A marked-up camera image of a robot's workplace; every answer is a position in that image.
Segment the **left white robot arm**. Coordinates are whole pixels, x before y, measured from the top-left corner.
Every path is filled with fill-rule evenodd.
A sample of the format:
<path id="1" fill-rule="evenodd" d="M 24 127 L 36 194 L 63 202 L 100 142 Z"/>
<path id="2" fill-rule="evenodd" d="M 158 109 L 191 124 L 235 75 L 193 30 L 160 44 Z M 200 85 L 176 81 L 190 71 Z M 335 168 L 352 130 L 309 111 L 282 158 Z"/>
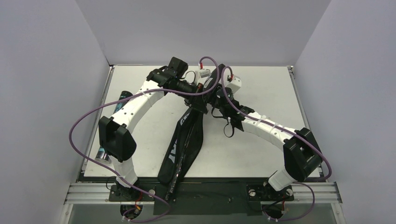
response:
<path id="1" fill-rule="evenodd" d="M 168 92 L 185 99 L 209 93 L 216 85 L 218 73 L 203 84 L 189 84 L 181 79 L 188 64 L 173 57 L 167 66 L 152 70 L 139 92 L 111 117 L 103 116 L 98 123 L 99 144 L 108 154 L 116 172 L 121 195 L 129 201 L 139 196 L 138 180 L 132 156 L 137 148 L 132 137 L 136 125 L 149 109 Z"/>

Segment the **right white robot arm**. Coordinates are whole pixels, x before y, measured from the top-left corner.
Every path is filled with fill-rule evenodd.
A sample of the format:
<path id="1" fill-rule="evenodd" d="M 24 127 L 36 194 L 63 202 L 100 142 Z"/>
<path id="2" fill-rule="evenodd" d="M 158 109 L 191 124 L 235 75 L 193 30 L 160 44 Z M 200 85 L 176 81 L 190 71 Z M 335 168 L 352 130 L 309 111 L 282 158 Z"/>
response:
<path id="1" fill-rule="evenodd" d="M 264 194 L 269 200 L 276 200 L 293 182 L 304 182 L 323 162 L 310 129 L 288 128 L 261 116 L 252 108 L 240 105 L 228 87 L 223 91 L 218 86 L 208 102 L 219 110 L 221 118 L 226 119 L 232 129 L 254 134 L 282 151 L 283 167 L 264 182 Z"/>

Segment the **black badminton racket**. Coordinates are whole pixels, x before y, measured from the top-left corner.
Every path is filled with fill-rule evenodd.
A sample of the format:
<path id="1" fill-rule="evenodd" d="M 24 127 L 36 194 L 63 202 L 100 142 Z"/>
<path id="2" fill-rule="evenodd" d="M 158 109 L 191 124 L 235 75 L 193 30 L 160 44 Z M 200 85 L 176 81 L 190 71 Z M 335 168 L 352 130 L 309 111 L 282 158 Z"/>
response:
<path id="1" fill-rule="evenodd" d="M 185 151 L 188 147 L 193 128 L 194 128 L 194 124 L 191 124 L 189 126 L 189 128 L 185 129 L 185 131 L 181 132 L 178 137 L 177 146 L 179 149 L 179 155 L 178 155 L 178 159 L 176 160 L 177 163 L 176 163 L 174 175 L 172 177 L 172 180 L 169 184 L 169 187 L 168 187 L 166 195 L 165 195 L 166 202 L 170 201 L 170 199 L 172 198 L 173 192 L 176 188 L 178 176 L 181 172 L 182 164 L 183 164 L 183 161 L 185 158 Z"/>

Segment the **black Crossway racket bag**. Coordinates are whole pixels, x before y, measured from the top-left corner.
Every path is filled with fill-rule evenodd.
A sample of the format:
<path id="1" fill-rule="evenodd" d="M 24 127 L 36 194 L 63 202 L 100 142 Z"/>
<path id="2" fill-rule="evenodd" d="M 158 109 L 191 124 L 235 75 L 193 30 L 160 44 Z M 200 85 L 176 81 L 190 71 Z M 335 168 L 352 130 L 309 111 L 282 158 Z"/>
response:
<path id="1" fill-rule="evenodd" d="M 182 180 L 198 156 L 204 141 L 203 117 L 207 105 L 219 89 L 218 70 L 209 73 L 204 83 L 189 83 L 183 77 L 188 64 L 170 62 L 160 68 L 159 86 L 176 91 L 188 107 L 177 121 L 170 144 L 157 175 L 162 185 L 177 184 Z"/>

